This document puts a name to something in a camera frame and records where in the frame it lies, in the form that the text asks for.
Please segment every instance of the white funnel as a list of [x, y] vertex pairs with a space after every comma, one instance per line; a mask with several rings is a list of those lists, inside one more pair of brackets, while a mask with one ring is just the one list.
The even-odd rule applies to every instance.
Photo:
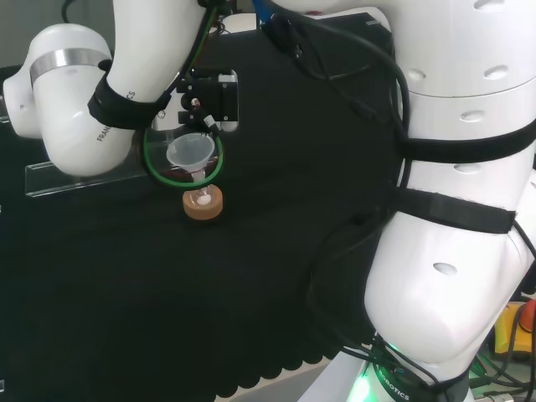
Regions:
[[204, 169], [214, 153], [214, 140], [206, 134], [193, 132], [180, 136], [167, 147], [168, 161], [192, 173], [194, 182], [205, 179]]

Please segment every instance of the clear acrylic holder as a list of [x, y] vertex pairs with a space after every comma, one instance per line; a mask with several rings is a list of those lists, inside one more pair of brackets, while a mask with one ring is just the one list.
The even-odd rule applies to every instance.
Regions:
[[[158, 165], [160, 165], [160, 167], [162, 167], [162, 165], [167, 165], [163, 167], [169, 170], [177, 169], [165, 160], [168, 143], [175, 139], [175, 134], [176, 133], [173, 131], [161, 131], [158, 133], [158, 136], [149, 136], [149, 152], [152, 154], [153, 158], [159, 162]], [[140, 178], [143, 176], [146, 176], [146, 173], [140, 164], [137, 156], [137, 149], [133, 146], [125, 161], [119, 167], [108, 173], [94, 176], [92, 178], [81, 178], [67, 175], [62, 173], [52, 162], [27, 166], [25, 172], [25, 193], [28, 197], [37, 198], [45, 195], [64, 193], [79, 188], [88, 188], [132, 178]]]

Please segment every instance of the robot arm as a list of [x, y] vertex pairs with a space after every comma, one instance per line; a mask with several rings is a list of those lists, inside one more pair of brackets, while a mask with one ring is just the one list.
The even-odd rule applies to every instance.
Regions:
[[[196, 0], [115, 0], [116, 54], [108, 85], [120, 96], [156, 101], [186, 59], [204, 9]], [[51, 162], [64, 173], [95, 176], [122, 163], [133, 130], [99, 123], [88, 100], [111, 57], [104, 39], [73, 24], [45, 29], [31, 43], [17, 75], [4, 83], [17, 134], [42, 136]]]
[[[533, 0], [275, 3], [300, 13], [378, 7], [393, 29], [397, 61], [410, 86], [410, 137], [482, 139], [536, 120], [536, 52], [526, 51], [536, 49]], [[126, 99], [154, 102], [186, 59], [204, 10], [197, 0], [114, 0], [114, 8], [116, 57], [107, 82]], [[77, 54], [74, 63], [66, 49]], [[52, 64], [32, 69], [50, 54]], [[98, 34], [57, 25], [32, 42], [24, 67], [4, 84], [15, 131], [40, 131], [51, 161], [65, 173], [104, 173], [130, 149], [132, 130], [105, 126], [88, 111], [104, 74], [98, 62], [109, 57]], [[519, 218], [534, 240], [533, 202], [527, 201], [536, 192], [534, 173], [533, 185], [528, 183], [533, 152], [531, 146], [479, 163], [415, 161], [409, 188], [508, 211], [521, 205]], [[448, 381], [466, 372], [532, 261], [515, 230], [486, 234], [397, 213], [368, 278], [367, 312], [388, 343]]]

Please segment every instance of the black table surface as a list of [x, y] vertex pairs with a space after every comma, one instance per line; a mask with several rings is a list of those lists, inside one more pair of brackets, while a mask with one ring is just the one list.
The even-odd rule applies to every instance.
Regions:
[[[337, 24], [387, 47], [370, 20]], [[312, 38], [333, 74], [374, 62]], [[26, 198], [24, 167], [46, 152], [0, 129], [0, 401], [209, 401], [332, 353], [308, 335], [302, 281], [327, 233], [382, 202], [399, 164], [392, 129], [356, 117], [261, 33], [212, 38], [201, 65], [240, 78], [214, 224], [186, 219], [181, 194], [147, 178]], [[389, 114], [381, 68], [338, 85]], [[359, 302], [375, 246], [352, 253], [359, 283], [333, 284]]]

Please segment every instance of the green light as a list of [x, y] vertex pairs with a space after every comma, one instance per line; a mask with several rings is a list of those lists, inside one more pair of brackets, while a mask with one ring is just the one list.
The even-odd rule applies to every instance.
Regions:
[[369, 400], [370, 384], [366, 377], [359, 376], [355, 383], [353, 383], [352, 391], [348, 396], [347, 402], [364, 402]]

